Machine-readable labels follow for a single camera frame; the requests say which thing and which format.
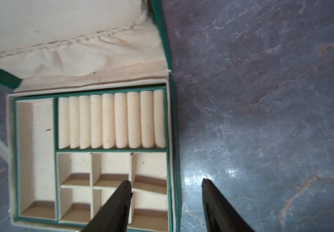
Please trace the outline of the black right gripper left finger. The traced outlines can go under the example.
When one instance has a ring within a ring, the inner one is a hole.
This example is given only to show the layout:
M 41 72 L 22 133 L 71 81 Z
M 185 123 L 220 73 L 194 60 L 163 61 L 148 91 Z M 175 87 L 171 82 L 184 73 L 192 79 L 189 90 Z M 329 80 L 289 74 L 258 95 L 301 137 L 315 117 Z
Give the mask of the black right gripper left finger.
M 82 232 L 125 232 L 132 196 L 131 182 L 123 181 Z

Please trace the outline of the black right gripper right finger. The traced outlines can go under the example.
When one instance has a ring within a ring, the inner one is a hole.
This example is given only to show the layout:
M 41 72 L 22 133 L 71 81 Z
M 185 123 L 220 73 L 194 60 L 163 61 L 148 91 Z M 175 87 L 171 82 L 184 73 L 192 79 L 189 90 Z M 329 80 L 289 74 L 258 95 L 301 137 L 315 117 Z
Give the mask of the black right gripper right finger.
M 254 232 L 209 179 L 202 181 L 202 200 L 208 232 Z

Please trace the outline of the green jewelry box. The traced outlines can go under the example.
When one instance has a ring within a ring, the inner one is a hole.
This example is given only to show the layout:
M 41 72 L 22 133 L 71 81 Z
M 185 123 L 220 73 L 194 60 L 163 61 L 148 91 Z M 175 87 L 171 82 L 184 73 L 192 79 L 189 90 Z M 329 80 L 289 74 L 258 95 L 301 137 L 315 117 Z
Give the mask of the green jewelry box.
M 80 232 L 128 180 L 127 231 L 180 231 L 171 69 L 161 1 L 0 1 L 11 223 Z

